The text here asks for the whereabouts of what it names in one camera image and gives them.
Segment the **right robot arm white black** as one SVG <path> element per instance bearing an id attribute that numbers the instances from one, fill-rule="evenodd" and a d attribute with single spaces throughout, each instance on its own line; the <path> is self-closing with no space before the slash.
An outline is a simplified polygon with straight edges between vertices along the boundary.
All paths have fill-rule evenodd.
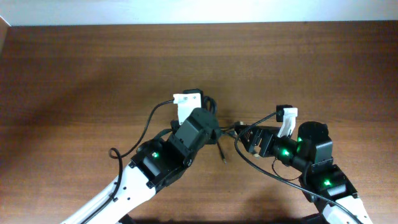
<path id="1" fill-rule="evenodd" d="M 301 124 L 296 140 L 279 136 L 277 127 L 250 128 L 239 124 L 234 130 L 247 152 L 274 157 L 301 173 L 299 189 L 318 212 L 301 218 L 299 223 L 371 222 L 357 190 L 333 162 L 333 142 L 326 124 L 316 121 Z"/>

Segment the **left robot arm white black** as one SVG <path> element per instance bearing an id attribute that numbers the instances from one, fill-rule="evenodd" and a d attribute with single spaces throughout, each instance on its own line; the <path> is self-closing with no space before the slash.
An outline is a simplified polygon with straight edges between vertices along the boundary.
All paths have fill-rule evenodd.
<path id="1" fill-rule="evenodd" d="M 121 175 L 64 222 L 119 223 L 131 210 L 181 178 L 198 151 L 206 144 L 215 144 L 220 136 L 216 116 L 195 108 L 167 140 L 154 138 L 142 144 Z"/>

